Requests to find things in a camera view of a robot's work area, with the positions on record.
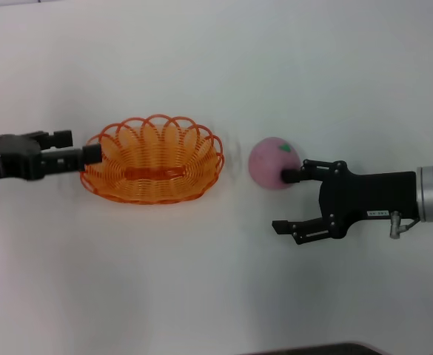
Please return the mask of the dark rounded base edge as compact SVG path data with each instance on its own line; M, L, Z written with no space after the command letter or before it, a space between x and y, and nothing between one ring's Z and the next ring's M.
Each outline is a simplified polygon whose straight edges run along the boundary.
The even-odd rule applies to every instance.
M370 345L357 342L339 342L324 345L284 348L239 355L388 355Z

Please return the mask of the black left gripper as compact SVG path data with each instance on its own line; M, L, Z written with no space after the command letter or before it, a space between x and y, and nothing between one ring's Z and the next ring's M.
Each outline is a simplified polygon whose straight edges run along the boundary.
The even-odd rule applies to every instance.
M101 144L54 152L42 150L73 146L70 130L52 134L38 131L23 135L0 135L0 179L19 178L34 181L46 175L83 172L86 166L101 163Z

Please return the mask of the orange plastic wire basket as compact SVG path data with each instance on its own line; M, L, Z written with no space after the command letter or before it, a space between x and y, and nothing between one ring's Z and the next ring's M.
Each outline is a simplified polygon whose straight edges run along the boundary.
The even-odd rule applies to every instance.
M162 205L201 197L224 167L221 139L193 119L156 114L104 127L88 145L102 162L80 174L83 187L107 200Z

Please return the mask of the pink foam peach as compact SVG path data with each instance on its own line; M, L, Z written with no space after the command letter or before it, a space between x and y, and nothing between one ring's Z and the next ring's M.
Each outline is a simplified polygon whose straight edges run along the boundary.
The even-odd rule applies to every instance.
M301 159L295 148L277 137L264 138L249 154L248 170L251 178L261 187L271 190L286 189L281 173L285 169L299 169Z

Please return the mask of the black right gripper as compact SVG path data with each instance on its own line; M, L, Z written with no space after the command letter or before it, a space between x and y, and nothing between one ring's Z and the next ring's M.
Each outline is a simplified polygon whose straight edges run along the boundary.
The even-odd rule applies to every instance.
M286 184L321 181L319 205L322 218L307 221L273 220L278 235L290 235L298 245L341 239L362 220L411 220L418 222L417 175L390 172L358 175L343 161L305 160L301 167L283 169Z

